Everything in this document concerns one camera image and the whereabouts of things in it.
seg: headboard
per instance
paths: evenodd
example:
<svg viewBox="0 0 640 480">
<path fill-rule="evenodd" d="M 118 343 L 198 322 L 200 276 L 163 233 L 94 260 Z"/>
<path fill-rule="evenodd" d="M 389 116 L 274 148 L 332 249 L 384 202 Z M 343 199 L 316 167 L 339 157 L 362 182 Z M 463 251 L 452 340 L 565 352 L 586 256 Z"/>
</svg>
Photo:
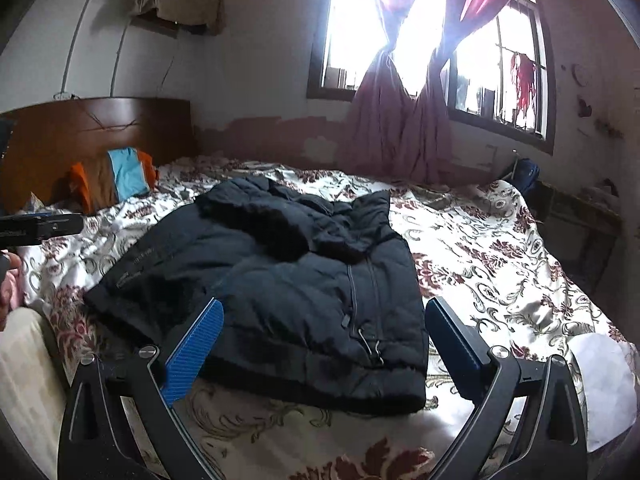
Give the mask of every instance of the headboard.
<svg viewBox="0 0 640 480">
<path fill-rule="evenodd" d="M 67 198 L 71 165 L 107 150 L 140 148 L 156 166 L 197 153 L 190 103 L 178 99 L 74 99 L 2 117 L 16 121 L 0 164 L 0 203 L 9 213 L 31 192 L 47 204 Z"/>
</svg>

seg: white paper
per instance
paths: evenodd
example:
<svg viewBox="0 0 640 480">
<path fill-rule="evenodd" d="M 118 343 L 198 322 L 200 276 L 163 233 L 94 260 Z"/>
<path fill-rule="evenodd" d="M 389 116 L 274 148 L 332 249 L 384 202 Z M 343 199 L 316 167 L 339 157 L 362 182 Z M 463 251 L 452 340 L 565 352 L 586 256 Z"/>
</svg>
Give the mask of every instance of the white paper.
<svg viewBox="0 0 640 480">
<path fill-rule="evenodd" d="M 636 421 L 635 379 L 622 348 L 602 334 L 581 334 L 568 342 L 580 367 L 587 403 L 587 452 L 595 451 Z"/>
</svg>

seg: jacket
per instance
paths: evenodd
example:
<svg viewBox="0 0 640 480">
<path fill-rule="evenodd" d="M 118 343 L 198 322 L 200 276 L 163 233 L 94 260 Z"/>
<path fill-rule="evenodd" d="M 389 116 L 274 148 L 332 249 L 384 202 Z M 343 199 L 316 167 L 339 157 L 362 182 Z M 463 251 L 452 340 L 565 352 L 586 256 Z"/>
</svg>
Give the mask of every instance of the jacket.
<svg viewBox="0 0 640 480">
<path fill-rule="evenodd" d="M 85 294 L 142 346 L 222 302 L 200 375 L 323 408 L 395 415 L 424 407 L 428 336 L 414 261 L 389 193 L 352 203 L 261 176 L 228 180 L 151 228 Z"/>
</svg>

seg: pink curtain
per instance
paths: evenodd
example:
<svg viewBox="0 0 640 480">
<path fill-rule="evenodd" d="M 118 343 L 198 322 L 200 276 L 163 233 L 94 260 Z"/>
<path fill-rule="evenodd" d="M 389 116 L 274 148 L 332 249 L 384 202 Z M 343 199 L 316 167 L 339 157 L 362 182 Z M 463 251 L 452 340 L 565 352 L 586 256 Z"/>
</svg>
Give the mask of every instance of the pink curtain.
<svg viewBox="0 0 640 480">
<path fill-rule="evenodd" d="M 409 5 L 402 8 L 404 19 L 415 0 L 395 1 Z M 346 139 L 351 158 L 344 161 L 347 168 L 414 182 L 439 182 L 440 172 L 447 171 L 451 160 L 450 125 L 440 73 L 460 42 L 494 19 L 509 1 L 446 0 L 442 38 L 431 54 L 426 84 L 416 101 L 404 90 L 390 51 L 383 49 L 378 54 L 351 105 Z M 388 28 L 384 23 L 389 35 L 391 25 Z M 392 30 L 397 39 L 398 28 Z M 395 40 L 390 40 L 386 48 L 392 44 Z"/>
<path fill-rule="evenodd" d="M 386 45 L 376 54 L 351 103 L 340 166 L 352 173 L 389 175 L 413 101 L 390 54 L 415 0 L 378 0 Z"/>
</svg>

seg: floral bed sheet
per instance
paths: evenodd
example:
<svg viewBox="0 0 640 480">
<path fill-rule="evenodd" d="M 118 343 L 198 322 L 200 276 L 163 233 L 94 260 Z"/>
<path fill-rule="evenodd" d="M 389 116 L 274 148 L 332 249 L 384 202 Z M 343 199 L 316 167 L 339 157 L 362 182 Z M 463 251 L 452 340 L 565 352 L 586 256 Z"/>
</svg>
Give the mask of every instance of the floral bed sheet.
<svg viewBox="0 0 640 480">
<path fill-rule="evenodd" d="M 634 370 L 636 348 L 572 283 L 546 252 L 535 220 L 505 182 L 455 190 L 393 186 L 339 171 L 200 156 L 160 168 L 158 189 L 85 219 L 74 237 L 24 248 L 25 302 L 49 319 L 72 379 L 80 357 L 130 351 L 85 309 L 84 292 L 153 225 L 222 179 L 262 174 L 328 200 L 391 192 L 390 223 L 414 255 L 424 301 L 443 296 L 487 344 L 516 357 L 563 355 L 584 405 L 580 373 L 567 341 L 596 332 L 619 342 Z M 222 478 L 260 480 L 422 480 L 452 443 L 473 406 L 456 392 L 430 347 L 427 403 L 409 416 L 372 418 L 265 399 L 196 380 L 178 412 Z M 496 469 L 523 402 L 516 400 L 484 474 Z M 147 465 L 162 472 L 130 405 L 127 415 Z"/>
</svg>

